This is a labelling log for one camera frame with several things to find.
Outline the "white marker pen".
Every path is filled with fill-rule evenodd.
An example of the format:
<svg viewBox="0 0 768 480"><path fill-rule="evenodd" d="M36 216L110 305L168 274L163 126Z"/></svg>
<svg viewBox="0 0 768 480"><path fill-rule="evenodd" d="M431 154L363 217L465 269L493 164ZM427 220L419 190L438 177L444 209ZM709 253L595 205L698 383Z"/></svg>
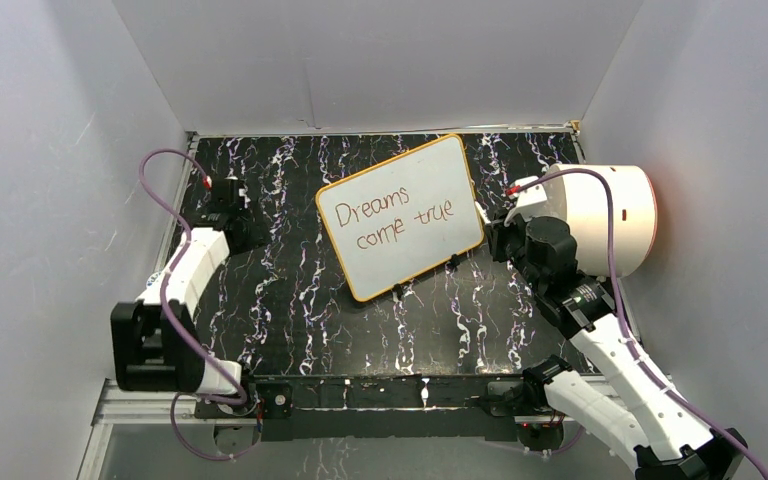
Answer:
<svg viewBox="0 0 768 480"><path fill-rule="evenodd" d="M475 202L475 207L476 207L476 210L477 210L477 212L478 212L478 214L479 214L483 224L484 225L489 225L491 223L491 221L490 221L490 219L489 219L489 217L487 215L486 210L478 202Z"/></svg>

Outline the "yellow framed whiteboard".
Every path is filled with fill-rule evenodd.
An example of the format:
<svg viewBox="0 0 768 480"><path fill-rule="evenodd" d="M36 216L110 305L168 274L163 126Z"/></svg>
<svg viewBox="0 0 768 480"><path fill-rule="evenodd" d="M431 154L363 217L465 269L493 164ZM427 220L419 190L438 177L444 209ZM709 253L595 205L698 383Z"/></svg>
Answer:
<svg viewBox="0 0 768 480"><path fill-rule="evenodd" d="M462 138L449 134L315 196L352 297L369 301L482 244Z"/></svg>

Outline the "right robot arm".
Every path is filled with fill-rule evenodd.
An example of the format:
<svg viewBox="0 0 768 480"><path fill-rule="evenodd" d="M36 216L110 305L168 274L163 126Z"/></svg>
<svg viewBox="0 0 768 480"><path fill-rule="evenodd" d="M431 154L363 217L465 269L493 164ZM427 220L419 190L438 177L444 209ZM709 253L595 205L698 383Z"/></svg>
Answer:
<svg viewBox="0 0 768 480"><path fill-rule="evenodd" d="M684 405L674 385L642 351L613 293L579 270L569 226L553 217L486 227L489 251L530 284L540 314L593 362L615 395L591 386L557 355L523 372L502 394L537 414L570 415L618 456L637 479L731 479L746 443Z"/></svg>

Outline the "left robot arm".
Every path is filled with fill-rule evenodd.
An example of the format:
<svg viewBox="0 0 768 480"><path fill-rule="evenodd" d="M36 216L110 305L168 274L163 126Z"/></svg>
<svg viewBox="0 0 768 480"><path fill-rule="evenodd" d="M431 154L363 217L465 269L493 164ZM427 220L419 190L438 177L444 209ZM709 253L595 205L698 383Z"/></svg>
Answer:
<svg viewBox="0 0 768 480"><path fill-rule="evenodd" d="M240 363L219 360L198 339L195 309L230 257L251 248L248 208L235 177L212 184L206 212L188 223L173 257L131 302L110 315L116 381L125 391L201 395L235 416L254 411L257 387Z"/></svg>

